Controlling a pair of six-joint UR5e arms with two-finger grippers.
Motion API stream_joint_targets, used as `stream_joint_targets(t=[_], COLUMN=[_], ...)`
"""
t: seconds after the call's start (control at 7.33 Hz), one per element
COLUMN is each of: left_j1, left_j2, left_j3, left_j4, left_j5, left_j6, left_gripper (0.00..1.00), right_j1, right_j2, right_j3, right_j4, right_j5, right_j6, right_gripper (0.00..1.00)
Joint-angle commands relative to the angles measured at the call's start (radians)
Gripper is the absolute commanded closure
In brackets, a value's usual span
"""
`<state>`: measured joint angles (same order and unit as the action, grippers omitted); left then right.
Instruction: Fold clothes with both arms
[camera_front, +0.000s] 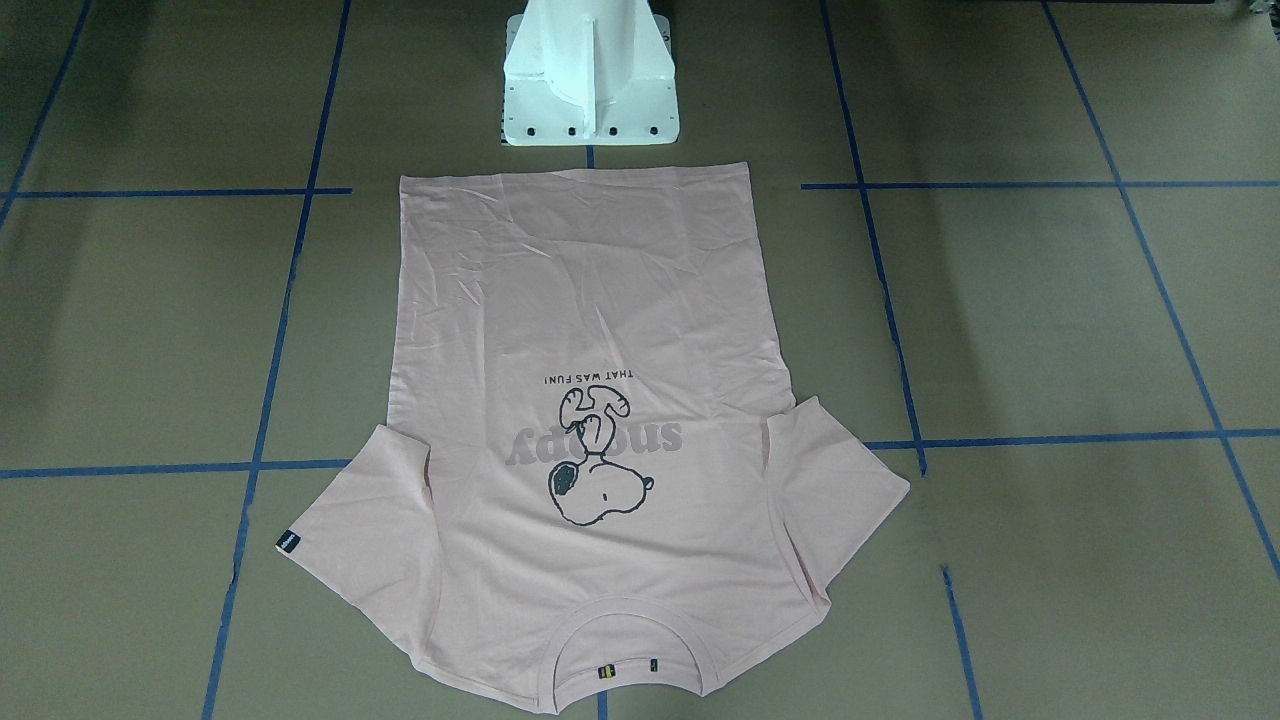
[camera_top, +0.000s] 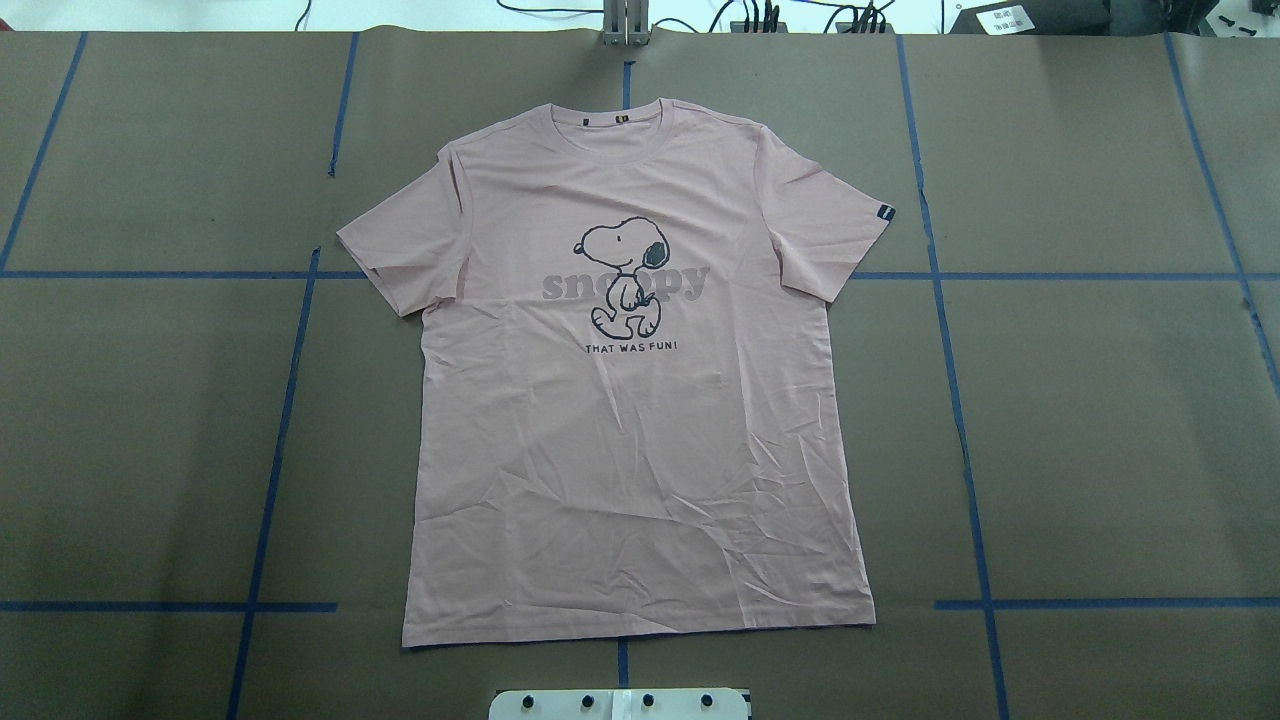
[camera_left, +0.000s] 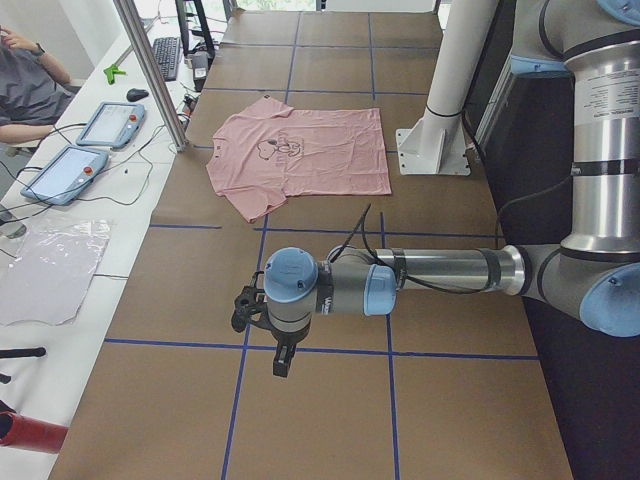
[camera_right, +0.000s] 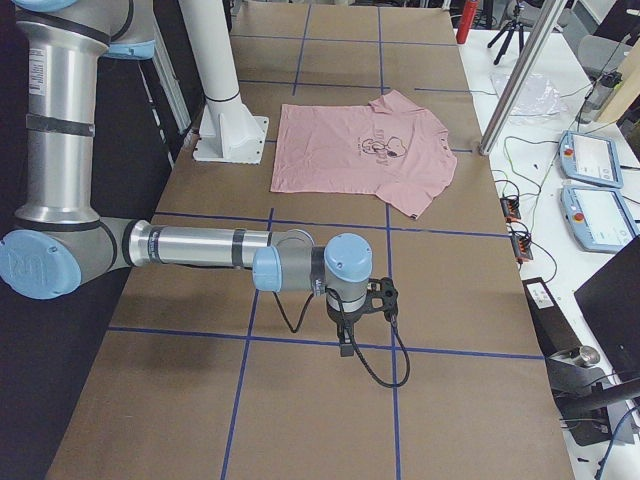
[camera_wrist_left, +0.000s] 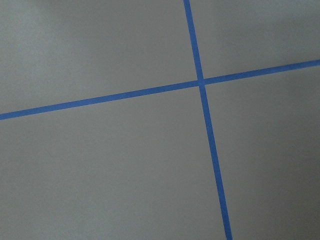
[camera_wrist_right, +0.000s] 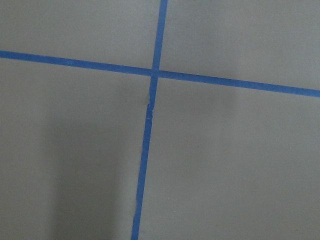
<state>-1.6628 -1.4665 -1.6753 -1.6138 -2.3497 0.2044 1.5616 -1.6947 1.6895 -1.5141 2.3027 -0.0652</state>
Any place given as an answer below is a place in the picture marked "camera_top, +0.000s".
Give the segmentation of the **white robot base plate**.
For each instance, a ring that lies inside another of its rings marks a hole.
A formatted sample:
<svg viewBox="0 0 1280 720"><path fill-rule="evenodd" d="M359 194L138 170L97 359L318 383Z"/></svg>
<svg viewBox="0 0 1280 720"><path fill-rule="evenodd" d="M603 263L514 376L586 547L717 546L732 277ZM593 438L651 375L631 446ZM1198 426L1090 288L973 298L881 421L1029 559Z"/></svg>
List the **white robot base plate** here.
<svg viewBox="0 0 1280 720"><path fill-rule="evenodd" d="M748 691L728 687L503 691L489 719L751 719Z"/></svg>

